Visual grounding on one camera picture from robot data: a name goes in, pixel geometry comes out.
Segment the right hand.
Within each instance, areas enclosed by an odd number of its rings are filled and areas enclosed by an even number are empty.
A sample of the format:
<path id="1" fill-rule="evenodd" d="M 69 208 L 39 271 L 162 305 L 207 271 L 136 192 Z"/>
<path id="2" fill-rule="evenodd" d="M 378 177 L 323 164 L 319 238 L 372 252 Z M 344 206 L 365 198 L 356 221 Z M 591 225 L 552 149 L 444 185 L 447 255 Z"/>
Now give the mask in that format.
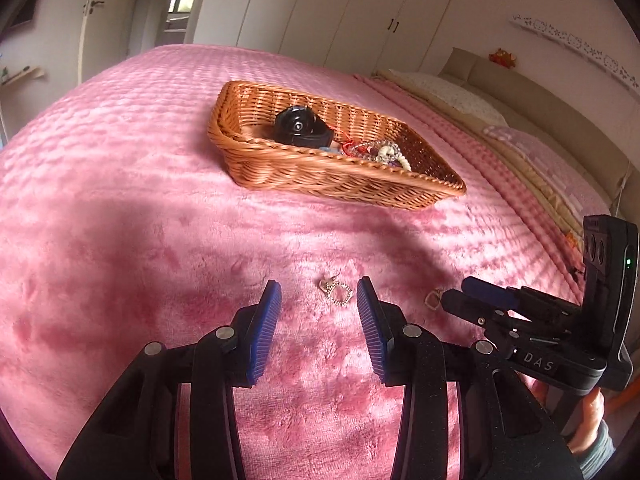
<path id="1" fill-rule="evenodd" d="M 568 448 L 574 455 L 585 453 L 597 440 L 600 423 L 604 416 L 605 400 L 600 388 L 594 388 L 582 399 L 582 421 L 573 437 L 568 440 Z"/>

